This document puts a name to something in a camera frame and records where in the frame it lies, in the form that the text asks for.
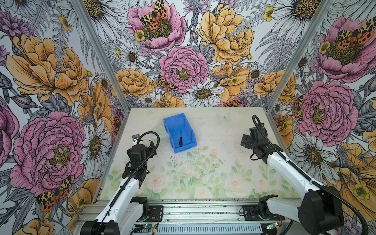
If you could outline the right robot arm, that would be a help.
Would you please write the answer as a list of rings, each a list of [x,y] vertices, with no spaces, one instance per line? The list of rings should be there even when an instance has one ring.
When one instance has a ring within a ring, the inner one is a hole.
[[[252,150],[253,161],[262,160],[293,186],[301,201],[293,202],[271,194],[259,199],[258,215],[270,219],[281,215],[298,222],[311,235],[319,235],[340,228],[344,224],[342,202],[334,187],[325,187],[317,182],[286,153],[267,138],[264,127],[253,127],[244,134],[241,146]]]

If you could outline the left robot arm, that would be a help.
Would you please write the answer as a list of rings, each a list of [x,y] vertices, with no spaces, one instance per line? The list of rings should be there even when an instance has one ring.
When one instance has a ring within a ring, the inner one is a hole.
[[[81,235],[129,235],[134,224],[148,216],[148,199],[135,194],[148,174],[147,161],[156,155],[157,147],[150,142],[149,146],[136,144],[127,150],[129,161],[119,188],[94,220],[85,221]]]

